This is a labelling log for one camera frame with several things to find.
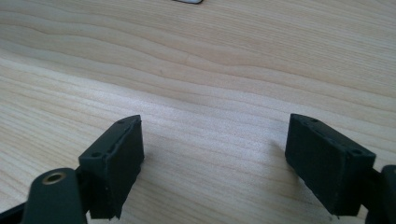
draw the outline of wood grain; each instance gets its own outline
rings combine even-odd
[[[396,162],[393,0],[0,2],[0,211],[140,114],[146,159],[110,223],[363,223],[286,164],[290,113]]]

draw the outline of light wooden surface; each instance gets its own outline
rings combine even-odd
[[[363,223],[286,164],[290,113],[396,163],[394,0],[0,2],[0,211],[140,114],[146,159],[111,223]]]

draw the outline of small hole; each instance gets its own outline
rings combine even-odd
[[[47,180],[53,182],[59,180],[61,177],[61,175],[52,175]]]
[[[93,152],[91,154],[92,157],[100,157],[101,155],[102,155],[102,153],[100,153],[100,152]]]
[[[66,177],[65,173],[53,173],[44,177],[43,184],[45,185],[55,184],[63,180],[65,177]]]
[[[357,154],[357,155],[361,155],[363,154],[360,150],[358,149],[352,149],[352,153]]]

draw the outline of black plastic bracket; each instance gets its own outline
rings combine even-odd
[[[320,120],[291,114],[286,160],[333,215],[356,216],[369,209],[366,223],[396,223],[396,166],[373,169],[375,154]]]
[[[78,158],[75,170],[61,168],[35,179],[26,203],[0,214],[0,223],[81,224],[120,218],[144,159],[140,116],[115,122]]]

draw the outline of black plastic part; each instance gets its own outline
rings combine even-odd
[[[73,169],[52,170],[35,179],[30,187],[22,223],[87,223]]]
[[[292,114],[286,160],[333,215],[356,216],[375,154],[323,122]]]
[[[94,195],[92,193],[92,187],[94,186],[92,186],[92,183],[89,179],[83,178],[81,167],[76,169],[76,175],[79,185],[79,195],[81,196],[82,210],[84,213],[87,213],[92,206],[92,202],[94,201]]]
[[[369,210],[366,217],[366,224],[389,223],[382,205],[381,183],[382,175],[374,169],[363,178],[361,183],[361,189],[363,191],[361,203]]]
[[[382,206],[389,223],[396,223],[396,165],[387,165],[381,172]]]
[[[6,212],[0,214],[0,223],[1,224],[21,223],[24,206],[25,203],[21,203],[20,205],[10,208]]]
[[[90,183],[92,201],[84,207],[91,217],[120,218],[144,159],[140,116],[114,123],[78,159],[78,174]]]

